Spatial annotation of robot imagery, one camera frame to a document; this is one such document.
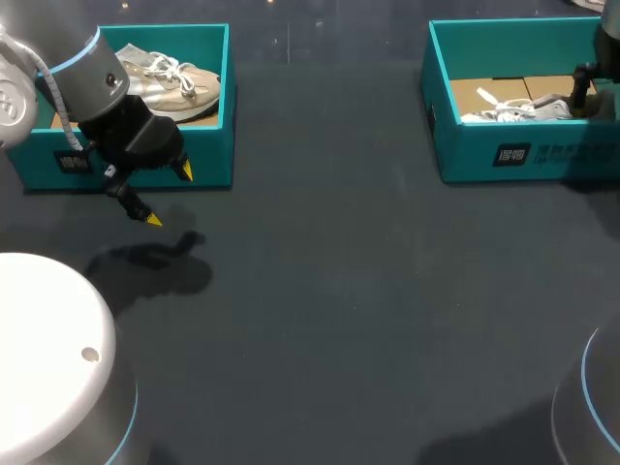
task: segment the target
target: white shoelace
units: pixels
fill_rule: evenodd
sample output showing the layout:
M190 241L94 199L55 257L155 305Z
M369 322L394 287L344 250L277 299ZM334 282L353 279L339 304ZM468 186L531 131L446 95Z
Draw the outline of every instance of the white shoelace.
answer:
M183 97L193 97L196 94L194 82L190 77L183 75L183 70L188 66L196 68L192 63L179 64L178 60L157 51L152 51L150 54L156 59L144 72L145 76L163 76L168 82L176 79L181 83L181 95Z
M497 120L500 122L522 121L524 119L534 119L536 117L534 104L531 100L516 99L498 102L495 97L481 87L478 88L477 92L489 104L495 107Z

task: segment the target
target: open box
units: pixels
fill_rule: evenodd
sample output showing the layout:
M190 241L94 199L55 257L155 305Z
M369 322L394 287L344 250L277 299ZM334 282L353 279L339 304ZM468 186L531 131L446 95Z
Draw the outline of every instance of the open box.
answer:
M420 85L445 181L620 178L620 123L463 123L450 84L569 76L576 65L595 61L599 23L598 17L430 22Z
M194 182L179 180L172 170L141 170L132 175L131 184L135 187L186 189L230 186L233 179L236 79L228 24L105 26L101 31L113 50L131 43L221 76L217 114L202 122L179 125L191 160ZM24 187L29 190L101 189L107 165L96 152L90 155L90 172L66 173L60 169L54 153L67 151L69 146L62 129L50 129L54 114L53 107L40 95L36 128L28 140L9 151L9 158ZM81 132L75 131L85 144Z

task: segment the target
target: robotic arm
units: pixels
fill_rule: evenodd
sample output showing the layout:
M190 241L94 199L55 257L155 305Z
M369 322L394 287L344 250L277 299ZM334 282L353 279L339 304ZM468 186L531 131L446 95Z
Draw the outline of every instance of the robotic arm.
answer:
M585 108L586 93L593 78L620 82L620 0L606 0L594 41L596 63L578 65L573 73L571 98L576 113Z
M21 143L34 127L33 82L40 76L69 145L85 157L96 149L109 163L106 193L130 218L161 226L128 178L137 170L169 167L191 181L183 137L170 118L155 116L140 97L127 95L129 77L80 1L2 0L0 25L0 148ZM85 148L68 111L90 140Z

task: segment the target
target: table surface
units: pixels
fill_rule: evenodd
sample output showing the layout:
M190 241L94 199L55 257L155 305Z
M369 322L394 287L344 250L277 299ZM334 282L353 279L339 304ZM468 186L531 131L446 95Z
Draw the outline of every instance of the table surface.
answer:
M0 159L0 249L69 264L108 300L151 465L554 462L549 396L620 298L617 191L443 184L419 61L430 18L585 10L86 3L100 23L232 25L230 191L144 194L155 229L103 196L24 195Z

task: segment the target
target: cable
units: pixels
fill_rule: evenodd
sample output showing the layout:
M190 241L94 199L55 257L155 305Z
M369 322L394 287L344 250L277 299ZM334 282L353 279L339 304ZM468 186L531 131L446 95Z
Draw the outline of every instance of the cable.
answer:
M46 80L47 87L49 87L49 92L51 92L51 97L54 99L54 104L56 105L56 110L58 111L58 116L60 116L60 122L62 123L62 129L65 131L65 137L67 138L67 142L74 150L83 150L81 143L79 143L76 134L74 133L73 128L71 127L71 123L69 122L69 116L67 115L67 109L65 107L65 102L62 100L62 95L60 94L60 90L58 89L58 84L56 83L56 79L51 74L51 71L46 65L46 62L30 47L25 46L24 44L15 41L15 43L21 47L30 58L35 63L35 66L41 74L43 74L44 79Z

